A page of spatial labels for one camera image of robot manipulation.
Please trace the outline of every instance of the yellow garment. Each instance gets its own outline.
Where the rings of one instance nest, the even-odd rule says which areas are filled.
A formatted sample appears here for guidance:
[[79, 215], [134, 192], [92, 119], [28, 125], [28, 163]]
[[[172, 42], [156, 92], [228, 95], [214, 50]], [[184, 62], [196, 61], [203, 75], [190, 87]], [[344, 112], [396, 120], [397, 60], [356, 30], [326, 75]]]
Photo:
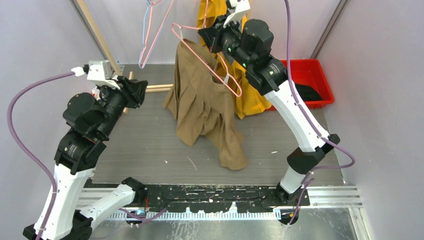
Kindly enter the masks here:
[[[201, 0], [196, 23], [196, 26], [198, 28], [203, 27], [205, 8], [206, 0]], [[224, 15], [226, 12], [226, 0], [209, 0], [206, 14], [206, 27], [212, 26], [217, 17]], [[247, 18], [246, 16], [244, 16], [241, 21], [242, 29], [246, 21]], [[202, 38], [200, 38], [200, 44], [202, 46], [205, 45], [205, 42]], [[216, 54], [215, 59], [217, 60], [216, 73], [221, 77], [224, 77], [226, 75], [224, 65], [221, 59]], [[240, 119], [243, 119], [245, 116], [248, 115], [262, 113], [263, 111], [269, 109], [272, 106], [271, 103], [267, 101], [264, 96], [261, 96], [259, 92], [249, 84], [249, 81], [246, 79], [245, 75], [246, 71], [240, 64], [238, 64], [236, 61], [230, 64], [227, 60], [225, 60], [225, 63], [228, 66], [228, 73], [235, 78], [242, 90], [241, 97], [236, 97], [235, 95], [232, 95], [234, 101], [234, 111]], [[236, 84], [231, 79], [228, 81], [228, 85], [238, 94], [240, 93]]]

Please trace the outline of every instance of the white bracket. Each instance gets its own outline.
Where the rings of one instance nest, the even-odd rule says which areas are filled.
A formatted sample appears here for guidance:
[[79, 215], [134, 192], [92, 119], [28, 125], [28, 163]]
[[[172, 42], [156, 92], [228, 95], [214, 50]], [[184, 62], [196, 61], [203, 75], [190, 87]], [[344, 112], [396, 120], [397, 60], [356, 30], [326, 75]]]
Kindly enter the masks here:
[[117, 75], [114, 75], [112, 65], [108, 60], [102, 61], [89, 61], [89, 70], [87, 80], [92, 81], [97, 86], [108, 86], [113, 89], [121, 89], [117, 84]]
[[249, 0], [229, 0], [229, 3], [234, 8], [234, 13], [230, 14], [225, 22], [224, 22], [224, 28], [230, 23], [230, 22], [239, 22], [242, 20], [242, 18], [249, 12], [251, 9], [251, 5], [249, 3]]

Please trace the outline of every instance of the cable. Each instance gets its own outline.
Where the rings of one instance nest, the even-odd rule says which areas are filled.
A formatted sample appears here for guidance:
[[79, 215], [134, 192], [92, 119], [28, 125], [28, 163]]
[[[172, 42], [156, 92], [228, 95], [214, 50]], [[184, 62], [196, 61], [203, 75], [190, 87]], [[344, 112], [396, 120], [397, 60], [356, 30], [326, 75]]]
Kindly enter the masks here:
[[[355, 157], [348, 152], [346, 149], [344, 149], [343, 147], [335, 144], [334, 142], [328, 140], [327, 138], [323, 137], [323, 135], [320, 133], [320, 131], [317, 129], [317, 127], [314, 125], [314, 123], [312, 122], [311, 118], [308, 116], [307, 112], [305, 111], [305, 109], [303, 108], [302, 105], [299, 104], [299, 98], [295, 92], [295, 86], [294, 86], [294, 82], [292, 79], [292, 68], [291, 68], [291, 63], [290, 63], [290, 36], [291, 36], [291, 14], [290, 14], [290, 6], [289, 6], [289, 0], [284, 0], [285, 3], [285, 8], [287, 11], [287, 44], [286, 44], [286, 54], [287, 54], [287, 76], [288, 76], [288, 85], [290, 86], [290, 91], [291, 91], [291, 95], [293, 95], [294, 101], [296, 103], [296, 105], [299, 107], [300, 111], [302, 112], [303, 116], [306, 118], [307, 122], [309, 123], [309, 125], [312, 127], [312, 129], [314, 130], [314, 132], [318, 135], [318, 137], [320, 139], [322, 139], [325, 143], [331, 145], [332, 147], [334, 147], [335, 149], [341, 151], [342, 153], [346, 154], [350, 159], [351, 159], [351, 163], [346, 164], [346, 165], [342, 165], [342, 166], [315, 166], [314, 168], [311, 169], [311, 171], [309, 171], [305, 177], [302, 180], [302, 183], [304, 184], [304, 188], [300, 194], [300, 197], [302, 197], [303, 193], [305, 192], [306, 187], [311, 184], [313, 178], [309, 181], [306, 182], [306, 180], [308, 179], [308, 177], [311, 175], [311, 172], [318, 170], [318, 169], [345, 169], [345, 168], [349, 168], [351, 166], [353, 166], [356, 162]], [[296, 216], [297, 211], [299, 210], [298, 206], [300, 204], [300, 201], [297, 204], [296, 209], [294, 210], [294, 215], [293, 217], [290, 219], [290, 222], [288, 223], [288, 226], [290, 226], [290, 224], [292, 223], [293, 219]]]
[[60, 74], [57, 76], [52, 76], [49, 78], [45, 78], [41, 81], [35, 82], [27, 87], [25, 87], [24, 89], [22, 89], [20, 92], [18, 92], [16, 94], [16, 96], [14, 96], [9, 104], [9, 107], [7, 108], [7, 126], [9, 127], [9, 131], [10, 134], [12, 135], [14, 141], [17, 143], [17, 145], [20, 147], [20, 149], [23, 150], [24, 153], [26, 153], [26, 155], [28, 155], [28, 157], [30, 157], [44, 172], [45, 174], [48, 176], [48, 178], [50, 179], [51, 182], [51, 188], [52, 188], [52, 194], [51, 194], [51, 199], [50, 199], [50, 203], [48, 204], [48, 208], [47, 211], [45, 212], [44, 215], [44, 219], [42, 220], [40, 229], [37, 233], [37, 237], [36, 240], [39, 240], [41, 238], [41, 235], [43, 234], [43, 230], [46, 228], [46, 224], [47, 221], [49, 220], [50, 214], [52, 213], [52, 209], [53, 206], [55, 204], [56, 201], [56, 194], [58, 191], [58, 185], [56, 184], [56, 180], [55, 177], [53, 176], [53, 174], [49, 171], [49, 169], [46, 167], [46, 165], [44, 165], [44, 163], [42, 163], [26, 146], [25, 144], [21, 141], [21, 139], [19, 138], [18, 134], [16, 133], [14, 124], [13, 124], [13, 118], [12, 118], [12, 113], [13, 113], [13, 109], [15, 107], [16, 102], [18, 101], [18, 99], [20, 97], [22, 97], [22, 95], [24, 95], [25, 93], [27, 93], [29, 90], [54, 81], [54, 80], [58, 80], [58, 79], [62, 79], [62, 78], [66, 78], [69, 76], [75, 75], [74, 72], [68, 72], [68, 73], [64, 73], [64, 74]]
[[283, 204], [284, 204], [284, 202], [281, 202], [281, 203], [280, 203], [280, 204], [278, 204], [277, 206], [273, 206], [273, 207], [264, 206], [264, 204], [262, 203], [262, 200], [266, 199], [267, 197], [268, 197], [268, 195], [267, 195], [267, 196], [265, 196], [264, 198], [260, 198], [260, 199], [259, 199], [259, 204], [260, 204], [260, 206], [261, 206], [263, 209], [265, 209], [265, 210], [273, 210], [273, 209], [276, 209], [276, 208], [278, 208], [278, 207], [280, 207], [281, 205], [283, 205]]
[[305, 193], [305, 190], [306, 190], [306, 188], [313, 182], [315, 180], [315, 178], [311, 178], [309, 181], [307, 181], [307, 182], [305, 182], [304, 184], [303, 184], [303, 189], [302, 189], [302, 192], [300, 192], [300, 196], [299, 196], [299, 200], [297, 201], [297, 204], [296, 204], [296, 208], [294, 209], [294, 213], [293, 213], [293, 216], [290, 218], [290, 221], [288, 222], [288, 224], [287, 224], [287, 226], [288, 227], [290, 227], [290, 225], [292, 224], [292, 222], [293, 222], [293, 220], [295, 219], [295, 217], [296, 217], [296, 214], [298, 214], [298, 212], [299, 212], [299, 209], [300, 209], [300, 207], [301, 207], [301, 201], [302, 201], [302, 198], [303, 198], [303, 196], [304, 196], [304, 193]]
[[[167, 208], [165, 207], [164, 209], [162, 209], [161, 211], [159, 211], [158, 213], [156, 213], [156, 215], [155, 215], [155, 216], [153, 216], [153, 217], [151, 217], [151, 218], [139, 217], [139, 216], [134, 215], [134, 214], [132, 214], [131, 212], [127, 211], [126, 209], [123, 209], [123, 208], [120, 208], [119, 210], [120, 210], [120, 211], [122, 211], [122, 212], [127, 213], [130, 217], [132, 217], [132, 218], [134, 218], [134, 219], [137, 219], [137, 220], [142, 221], [142, 223], [138, 224], [138, 226], [142, 226], [142, 225], [145, 225], [145, 224], [150, 223], [150, 222], [151, 222], [151, 221], [153, 221], [154, 219], [159, 218], [162, 214], [164, 214], [164, 213], [166, 212]], [[93, 239], [93, 240], [108, 239], [108, 238], [110, 238], [111, 236], [113, 236], [113, 235], [117, 234], [119, 231], [121, 231], [121, 230], [123, 230], [123, 229], [126, 229], [126, 228], [128, 228], [128, 226], [122, 226], [122, 227], [120, 227], [120, 228], [118, 228], [118, 229], [114, 230], [113, 232], [109, 233], [109, 234], [108, 234], [108, 235], [106, 235], [106, 236], [102, 236], [102, 237], [92, 237], [92, 238], [90, 238], [90, 239]]]
[[124, 213], [126, 213], [126, 214], [128, 214], [131, 218], [134, 218], [134, 219], [137, 219], [137, 220], [142, 221], [142, 223], [138, 224], [139, 226], [142, 226], [142, 225], [146, 225], [146, 224], [150, 223], [151, 221], [153, 221], [153, 220], [159, 218], [160, 216], [162, 216], [167, 211], [167, 208], [165, 207], [164, 209], [160, 210], [158, 213], [156, 213], [156, 215], [154, 215], [151, 218], [139, 217], [137, 215], [132, 214], [128, 210], [123, 209], [123, 208], [120, 208], [119, 210], [122, 211], [122, 212], [124, 212]]

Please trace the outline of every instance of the white wall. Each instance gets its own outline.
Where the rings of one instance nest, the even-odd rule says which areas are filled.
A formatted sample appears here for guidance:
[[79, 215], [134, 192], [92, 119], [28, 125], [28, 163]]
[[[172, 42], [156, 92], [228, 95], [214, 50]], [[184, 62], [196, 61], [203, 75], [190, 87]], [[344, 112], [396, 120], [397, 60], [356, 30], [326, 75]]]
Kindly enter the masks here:
[[[355, 0], [319, 55], [372, 239], [422, 239], [424, 1]], [[342, 164], [349, 160], [338, 154]]]
[[[12, 139], [6, 123], [9, 102], [31, 83], [102, 57], [67, 0], [4, 1], [0, 32], [0, 239], [18, 240], [40, 216], [50, 182]], [[68, 100], [92, 88], [84, 77], [68, 77], [34, 89], [16, 104], [18, 135], [50, 169], [69, 129], [62, 119]]]
[[[86, 2], [117, 61], [121, 64], [136, 64], [142, 50], [146, 1], [87, 0]], [[171, 31], [171, 23], [195, 26], [199, 2], [200, 0], [195, 5], [195, 0], [175, 0], [148, 63], [174, 63], [175, 49], [179, 40]], [[339, 0], [290, 1], [293, 58], [302, 59], [311, 56], [338, 2]], [[171, 0], [164, 0], [155, 5], [148, 46], [151, 45], [170, 4]], [[251, 8], [251, 17], [266, 21], [274, 33], [271, 53], [276, 58], [286, 59], [287, 17], [284, 1], [254, 0]], [[196, 41], [199, 39], [195, 30], [185, 30], [184, 37]]]

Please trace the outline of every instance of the brown shirt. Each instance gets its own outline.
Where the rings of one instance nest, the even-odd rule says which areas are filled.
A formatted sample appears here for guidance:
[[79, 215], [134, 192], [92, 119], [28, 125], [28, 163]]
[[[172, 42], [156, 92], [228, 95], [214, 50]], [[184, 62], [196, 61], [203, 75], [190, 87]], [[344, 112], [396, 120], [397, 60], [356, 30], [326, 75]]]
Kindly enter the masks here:
[[[184, 40], [212, 69], [216, 60], [205, 47]], [[243, 136], [236, 129], [232, 93], [180, 42], [175, 57], [175, 83], [163, 107], [177, 120], [176, 134], [193, 146], [206, 136], [219, 149], [219, 163], [231, 170], [247, 166]]]

